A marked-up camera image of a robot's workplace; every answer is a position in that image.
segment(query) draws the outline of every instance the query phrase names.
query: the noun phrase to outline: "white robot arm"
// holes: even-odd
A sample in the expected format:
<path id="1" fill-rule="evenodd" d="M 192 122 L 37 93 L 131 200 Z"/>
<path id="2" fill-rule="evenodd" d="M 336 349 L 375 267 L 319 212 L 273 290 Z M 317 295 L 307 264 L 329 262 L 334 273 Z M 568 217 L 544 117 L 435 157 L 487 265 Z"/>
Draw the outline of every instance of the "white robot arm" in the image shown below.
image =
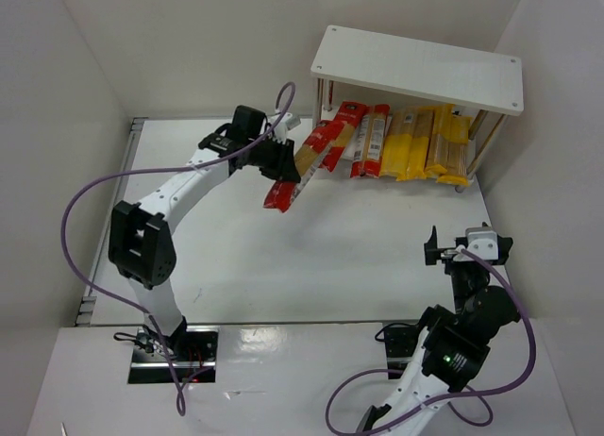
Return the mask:
<path id="1" fill-rule="evenodd" d="M 455 310 L 428 308 L 414 330 L 415 349 L 394 391 L 379 407 L 370 407 L 357 428 L 368 431 L 385 426 L 420 406 L 420 411 L 398 425 L 390 434 L 417 436 L 449 400 L 430 405 L 431 397 L 461 392 L 476 377 L 489 353 L 488 343 L 499 329 L 520 320 L 518 309 L 507 292 L 489 285 L 490 274 L 461 251 L 468 249 L 491 264 L 504 264 L 512 238 L 498 236 L 489 226 L 468 228 L 456 247 L 438 248 L 436 227 L 424 244 L 426 265 L 440 260 L 451 276 Z M 409 343 L 407 339 L 396 341 Z"/>
<path id="2" fill-rule="evenodd" d="M 186 343 L 187 322 L 178 309 L 170 275 L 176 266 L 172 235 L 187 213 L 213 188 L 245 165 L 279 181 L 299 182 L 294 164 L 294 142 L 287 139 L 300 120 L 286 113 L 275 131 L 247 154 L 206 168 L 195 168 L 233 153 L 258 138 L 262 125 L 272 124 L 278 114 L 267 118 L 255 109 L 237 107 L 230 124 L 221 126 L 200 144 L 187 165 L 190 172 L 172 176 L 153 193 L 132 205 L 119 202 L 111 214 L 109 259 L 128 279 L 139 304 L 154 316 L 168 346 L 176 352 Z M 157 334 L 145 315 L 144 328 L 152 339 Z"/>

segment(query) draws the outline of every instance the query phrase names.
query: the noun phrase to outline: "white tabletop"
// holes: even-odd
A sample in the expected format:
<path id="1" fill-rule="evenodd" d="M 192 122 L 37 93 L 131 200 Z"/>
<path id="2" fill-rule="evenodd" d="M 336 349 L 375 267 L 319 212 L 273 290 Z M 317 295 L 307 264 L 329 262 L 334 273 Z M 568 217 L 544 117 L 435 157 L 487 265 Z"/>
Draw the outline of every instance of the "white tabletop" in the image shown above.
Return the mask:
<path id="1" fill-rule="evenodd" d="M 187 415 L 176 413 L 171 384 L 126 384 L 130 344 L 111 339 L 133 327 L 65 328 L 59 333 L 28 436 L 108 435 L 328 435 L 323 413 L 333 390 L 347 377 L 385 368 L 385 352 L 373 335 L 376 323 L 221 327 L 216 382 L 193 385 Z M 526 365 L 522 325 L 503 327 L 478 377 L 477 389 L 501 386 Z M 537 364 L 518 389 L 489 398 L 495 420 L 473 428 L 443 408 L 422 436 L 574 436 L 562 394 L 538 334 Z M 352 431 L 370 405 L 393 390 L 385 375 L 361 378 L 333 406 L 336 428 Z M 472 419 L 485 410 L 475 399 L 456 404 Z"/>
<path id="2" fill-rule="evenodd" d="M 473 109 L 509 115 L 524 109 L 518 57 L 356 28 L 330 25 L 310 73 Z"/>
<path id="3" fill-rule="evenodd" d="M 133 168 L 184 164 L 226 119 L 146 121 Z M 296 144 L 310 120 L 292 133 Z M 289 211 L 262 207 L 272 182 L 237 172 L 183 220 L 174 240 L 176 302 L 191 323 L 350 322 L 416 319 L 428 306 L 452 308 L 443 267 L 425 266 L 432 225 L 454 245 L 466 228 L 489 222 L 478 184 L 458 194 L 434 182 L 349 179 L 350 162 L 320 170 Z M 124 199 L 136 202 L 167 179 L 133 176 Z M 94 280 L 134 298 L 107 260 Z M 99 296 L 93 325 L 139 324 L 141 315 Z"/>

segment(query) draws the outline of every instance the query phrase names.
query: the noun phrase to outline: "pasta package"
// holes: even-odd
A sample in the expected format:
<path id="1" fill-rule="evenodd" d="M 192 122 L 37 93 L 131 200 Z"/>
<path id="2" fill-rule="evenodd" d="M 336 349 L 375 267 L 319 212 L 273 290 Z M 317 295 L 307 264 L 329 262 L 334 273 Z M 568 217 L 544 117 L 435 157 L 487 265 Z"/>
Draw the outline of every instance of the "pasta package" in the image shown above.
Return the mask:
<path id="1" fill-rule="evenodd" d="M 394 176 L 397 181 L 407 179 L 411 139 L 416 124 L 417 108 L 401 109 L 394 113 L 384 140 L 380 176 Z"/>
<path id="2" fill-rule="evenodd" d="M 424 168 L 428 155 L 428 145 L 432 134 L 434 109 L 419 108 L 417 110 L 417 123 L 413 130 L 411 149 L 409 152 L 409 165 L 407 166 L 407 179 L 426 179 Z"/>
<path id="3" fill-rule="evenodd" d="M 329 152 L 329 148 L 346 125 L 347 123 L 341 120 L 319 122 L 294 155 L 295 168 L 302 179 L 299 183 L 276 182 L 264 199 L 265 208 L 277 209 L 281 212 L 289 209 L 319 168 Z"/>
<path id="4" fill-rule="evenodd" d="M 434 110 L 434 125 L 425 169 L 426 175 L 430 178 L 437 178 L 446 172 L 446 160 L 449 151 L 448 138 L 454 106 L 453 104 L 445 104 Z"/>
<path id="5" fill-rule="evenodd" d="M 384 144 L 386 120 L 390 106 L 379 104 L 367 110 L 362 117 L 361 128 L 357 136 L 355 155 L 352 161 L 350 177 L 379 176 L 381 150 Z"/>
<path id="6" fill-rule="evenodd" d="M 468 130 L 470 129 L 471 121 L 471 117 L 452 116 L 446 173 L 438 177 L 436 180 L 437 183 L 469 185 L 465 167 L 467 161 Z"/>
<path id="7" fill-rule="evenodd" d="M 340 135 L 334 141 L 329 153 L 325 159 L 323 159 L 323 168 L 328 169 L 330 172 L 333 172 L 333 169 L 336 168 L 338 164 L 338 160 L 342 156 L 342 153 L 348 146 L 350 139 L 352 139 L 355 129 L 359 127 L 361 123 L 361 118 L 367 111 L 367 106 L 360 103 L 354 103 L 351 101 L 344 101 L 340 108 L 338 109 L 338 113 L 334 117 L 334 121 L 343 121 L 346 122 L 346 126 L 340 132 Z"/>

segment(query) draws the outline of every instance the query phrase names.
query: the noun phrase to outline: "red and white package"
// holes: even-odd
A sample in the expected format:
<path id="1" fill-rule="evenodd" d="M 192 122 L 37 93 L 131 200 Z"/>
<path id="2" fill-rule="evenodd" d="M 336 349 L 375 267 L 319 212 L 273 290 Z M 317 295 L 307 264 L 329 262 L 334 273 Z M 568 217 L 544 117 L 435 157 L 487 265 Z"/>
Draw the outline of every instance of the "red and white package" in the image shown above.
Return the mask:
<path id="1" fill-rule="evenodd" d="M 372 176 L 379 177 L 381 153 L 386 134 L 386 121 L 390 106 L 378 104 L 367 110 L 361 121 L 355 156 L 352 159 L 350 177 Z"/>
<path id="2" fill-rule="evenodd" d="M 359 123 L 361 122 L 361 118 L 364 113 L 367 111 L 367 106 L 361 103 L 355 103 L 352 101 L 344 101 L 340 108 L 338 109 L 338 113 L 333 118 L 333 120 L 342 120 L 343 122 L 347 122 L 348 126 L 345 126 L 340 132 L 340 135 L 334 141 L 329 153 L 325 159 L 323 159 L 323 168 L 328 169 L 330 172 L 333 172 L 333 169 L 336 168 L 338 164 L 338 160 L 342 156 L 342 153 L 348 146 L 350 139 L 352 139 L 355 129 L 359 127 Z"/>
<path id="3" fill-rule="evenodd" d="M 295 168 L 302 179 L 299 183 L 276 182 L 264 199 L 265 208 L 278 209 L 281 212 L 288 210 L 317 171 L 345 126 L 346 122 L 341 120 L 319 122 L 294 155 Z"/>

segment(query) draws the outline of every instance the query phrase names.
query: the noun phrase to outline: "white floor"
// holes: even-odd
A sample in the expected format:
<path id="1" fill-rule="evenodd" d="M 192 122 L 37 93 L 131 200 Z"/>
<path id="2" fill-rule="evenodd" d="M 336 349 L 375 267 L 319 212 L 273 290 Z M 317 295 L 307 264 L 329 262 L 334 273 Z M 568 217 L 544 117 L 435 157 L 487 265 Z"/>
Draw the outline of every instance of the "white floor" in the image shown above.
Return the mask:
<path id="1" fill-rule="evenodd" d="M 184 164 L 199 141 L 228 119 L 146 121 L 132 168 Z M 310 133 L 303 120 L 292 138 Z M 452 306 L 443 267 L 425 266 L 432 225 L 454 245 L 489 222 L 478 183 L 465 193 L 434 182 L 348 178 L 349 162 L 320 170 L 285 214 L 262 207 L 272 182 L 253 168 L 208 194 L 175 235 L 176 302 L 191 323 L 353 322 L 418 318 Z M 134 176 L 136 202 L 166 175 Z M 103 250 L 94 280 L 133 298 Z M 140 314 L 99 296 L 93 325 L 128 325 Z"/>
<path id="2" fill-rule="evenodd" d="M 216 382 L 192 386 L 187 415 L 176 413 L 171 384 L 127 385 L 131 345 L 111 339 L 133 327 L 62 329 L 34 411 L 28 436 L 108 435 L 328 435 L 324 410 L 333 390 L 369 368 L 384 368 L 376 323 L 221 327 Z M 538 337 L 537 364 L 518 389 L 489 398 L 495 420 L 472 428 L 443 407 L 422 436 L 573 436 L 562 394 Z M 528 356 L 524 327 L 509 325 L 491 342 L 492 351 L 472 385 L 496 387 L 515 379 Z M 333 407 L 333 424 L 353 431 L 370 405 L 381 402 L 395 381 L 364 377 L 344 389 Z M 485 410 L 475 399 L 457 403 L 473 419 Z"/>

